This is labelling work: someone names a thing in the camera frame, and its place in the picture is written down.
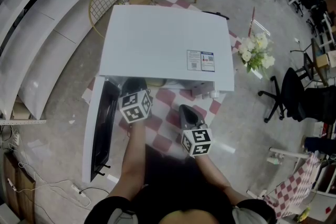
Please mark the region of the white metal shelving rack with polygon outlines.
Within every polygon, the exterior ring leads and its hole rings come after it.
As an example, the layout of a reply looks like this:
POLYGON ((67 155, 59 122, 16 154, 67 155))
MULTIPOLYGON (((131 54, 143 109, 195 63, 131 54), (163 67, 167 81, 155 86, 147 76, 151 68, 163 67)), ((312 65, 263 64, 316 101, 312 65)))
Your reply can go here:
POLYGON ((24 77, 43 43, 79 0, 37 0, 0 56, 0 112, 10 120, 24 77))

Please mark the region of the person's black clothed body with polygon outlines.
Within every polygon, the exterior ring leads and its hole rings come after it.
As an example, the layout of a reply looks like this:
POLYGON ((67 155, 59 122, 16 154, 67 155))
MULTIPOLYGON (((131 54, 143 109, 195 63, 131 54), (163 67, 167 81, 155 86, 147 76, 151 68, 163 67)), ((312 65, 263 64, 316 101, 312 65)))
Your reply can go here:
POLYGON ((234 201, 209 183, 195 159, 178 161, 146 148, 144 186, 133 198, 98 202, 84 224, 276 224, 260 199, 234 201))

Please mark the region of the person's left forearm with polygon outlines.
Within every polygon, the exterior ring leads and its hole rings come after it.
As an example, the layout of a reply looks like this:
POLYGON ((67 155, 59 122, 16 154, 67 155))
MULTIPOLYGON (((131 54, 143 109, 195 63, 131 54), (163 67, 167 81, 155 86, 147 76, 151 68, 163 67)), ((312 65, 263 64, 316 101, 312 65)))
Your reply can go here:
POLYGON ((146 133, 144 121, 132 124, 123 157, 121 176, 109 196, 132 200, 144 185, 146 133))

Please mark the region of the cardboard box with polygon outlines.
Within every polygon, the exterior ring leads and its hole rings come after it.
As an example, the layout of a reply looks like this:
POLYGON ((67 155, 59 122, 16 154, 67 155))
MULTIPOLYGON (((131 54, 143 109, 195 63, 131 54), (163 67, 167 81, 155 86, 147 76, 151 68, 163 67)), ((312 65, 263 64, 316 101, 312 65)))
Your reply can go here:
POLYGON ((15 102, 12 110, 12 117, 14 120, 31 120, 33 115, 23 103, 15 102))

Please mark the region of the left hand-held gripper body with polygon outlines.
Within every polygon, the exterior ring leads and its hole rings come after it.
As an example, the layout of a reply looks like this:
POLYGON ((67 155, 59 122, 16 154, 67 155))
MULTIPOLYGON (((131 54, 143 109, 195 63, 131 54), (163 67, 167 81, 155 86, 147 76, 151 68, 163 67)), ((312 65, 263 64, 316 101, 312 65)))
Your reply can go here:
POLYGON ((149 90, 142 90, 119 98, 119 111, 128 124, 147 119, 151 107, 149 90))

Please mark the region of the white microwave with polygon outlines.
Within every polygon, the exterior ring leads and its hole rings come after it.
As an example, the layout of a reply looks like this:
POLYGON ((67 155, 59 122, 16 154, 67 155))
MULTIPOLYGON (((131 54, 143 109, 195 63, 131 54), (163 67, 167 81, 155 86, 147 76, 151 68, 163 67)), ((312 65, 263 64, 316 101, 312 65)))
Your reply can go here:
POLYGON ((226 19, 183 8, 113 8, 87 114, 82 157, 85 183, 102 175, 107 165, 112 130, 118 127, 121 88, 128 78, 166 79, 157 89, 190 90, 192 97, 215 99, 233 91, 226 19))

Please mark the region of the white flower bouquet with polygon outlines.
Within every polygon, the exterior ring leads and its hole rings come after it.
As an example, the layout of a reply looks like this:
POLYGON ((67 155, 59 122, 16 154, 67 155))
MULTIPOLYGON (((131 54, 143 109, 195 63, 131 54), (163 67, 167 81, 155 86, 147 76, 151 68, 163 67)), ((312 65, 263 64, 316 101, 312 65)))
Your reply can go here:
POLYGON ((275 58, 270 53, 272 41, 266 32, 251 32, 249 37, 243 38, 238 46, 238 54, 250 71, 265 71, 275 63, 275 58))

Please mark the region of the brown wooden cabinet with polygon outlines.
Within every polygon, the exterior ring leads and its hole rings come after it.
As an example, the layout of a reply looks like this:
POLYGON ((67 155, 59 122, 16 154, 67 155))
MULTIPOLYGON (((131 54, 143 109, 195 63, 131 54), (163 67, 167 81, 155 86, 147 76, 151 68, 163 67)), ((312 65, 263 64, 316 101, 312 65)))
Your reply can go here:
POLYGON ((36 224, 34 204, 36 182, 19 166, 12 152, 4 154, 4 177, 10 209, 20 220, 36 224))

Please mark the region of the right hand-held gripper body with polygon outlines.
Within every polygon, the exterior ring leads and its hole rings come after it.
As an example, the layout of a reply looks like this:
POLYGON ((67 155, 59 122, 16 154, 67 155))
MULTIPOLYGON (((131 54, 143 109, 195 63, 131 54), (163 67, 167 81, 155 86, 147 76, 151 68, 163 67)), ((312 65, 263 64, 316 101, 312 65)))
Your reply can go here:
POLYGON ((207 124, 183 125, 181 144, 189 156, 207 155, 213 142, 212 130, 207 124))

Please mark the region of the black office chair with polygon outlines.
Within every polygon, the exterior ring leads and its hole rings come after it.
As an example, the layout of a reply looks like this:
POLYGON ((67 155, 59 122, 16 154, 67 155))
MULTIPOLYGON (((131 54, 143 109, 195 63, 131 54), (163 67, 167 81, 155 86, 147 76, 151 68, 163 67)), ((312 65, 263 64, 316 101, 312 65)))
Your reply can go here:
POLYGON ((303 94, 302 106, 305 119, 315 119, 326 124, 336 122, 336 86, 307 88, 303 94))
POLYGON ((266 95, 275 100, 274 107, 270 115, 264 118, 264 122, 268 123, 278 108, 280 109, 280 120, 285 118, 285 111, 287 111, 287 117, 293 118, 298 122, 302 121, 305 118, 302 106, 305 89, 294 69, 289 68, 287 70, 281 88, 279 88, 276 76, 272 76, 270 81, 274 82, 276 94, 266 91, 258 92, 259 96, 266 95))

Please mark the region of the person's right forearm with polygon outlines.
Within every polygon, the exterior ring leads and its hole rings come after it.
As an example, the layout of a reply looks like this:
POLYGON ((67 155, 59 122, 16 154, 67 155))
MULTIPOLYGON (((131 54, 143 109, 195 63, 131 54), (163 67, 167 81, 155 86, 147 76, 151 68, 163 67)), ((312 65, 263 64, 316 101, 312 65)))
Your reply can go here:
POLYGON ((225 193, 232 205, 236 206, 243 200, 248 199, 233 189, 228 179, 222 174, 208 155, 196 156, 195 160, 205 179, 225 193))

